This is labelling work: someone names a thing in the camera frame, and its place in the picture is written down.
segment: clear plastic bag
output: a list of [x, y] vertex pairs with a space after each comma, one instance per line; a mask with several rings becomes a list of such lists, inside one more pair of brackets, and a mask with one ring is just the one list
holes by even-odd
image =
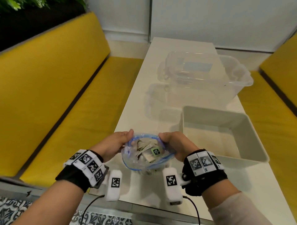
[[164, 167], [175, 154], [157, 135], [145, 133], [134, 134], [121, 153], [126, 167], [135, 171]]

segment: patterned tile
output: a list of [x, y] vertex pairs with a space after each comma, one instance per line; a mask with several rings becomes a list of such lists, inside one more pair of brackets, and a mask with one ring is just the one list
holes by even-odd
[[[17, 199], [0, 197], [0, 225], [10, 225], [15, 221], [32, 203]], [[83, 211], [76, 211], [70, 225], [80, 225]], [[83, 224], [88, 225], [132, 225], [131, 219], [109, 216], [105, 214], [86, 212]]]

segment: tea bag label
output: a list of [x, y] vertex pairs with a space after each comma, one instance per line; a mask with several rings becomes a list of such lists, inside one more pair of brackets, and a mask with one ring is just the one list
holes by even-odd
[[160, 150], [159, 150], [159, 148], [152, 148], [152, 149], [151, 149], [151, 152], [152, 152], [155, 156], [161, 153]]

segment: green plant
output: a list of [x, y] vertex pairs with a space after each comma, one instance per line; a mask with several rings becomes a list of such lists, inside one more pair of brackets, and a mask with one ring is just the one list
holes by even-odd
[[[4, 12], [13, 12], [27, 7], [49, 7], [49, 2], [68, 2], [69, 0], [0, 0], [0, 14]], [[86, 8], [84, 0], [76, 0]]]

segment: yellow bench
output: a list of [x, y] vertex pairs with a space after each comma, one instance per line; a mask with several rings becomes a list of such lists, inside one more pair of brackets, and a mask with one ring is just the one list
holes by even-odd
[[275, 90], [260, 73], [252, 72], [254, 84], [245, 87], [238, 96], [270, 157], [270, 166], [297, 220], [296, 52], [297, 35], [260, 65], [261, 74]]
[[0, 55], [0, 176], [40, 151], [21, 179], [50, 186], [73, 152], [114, 131], [143, 60], [109, 53], [87, 13]]

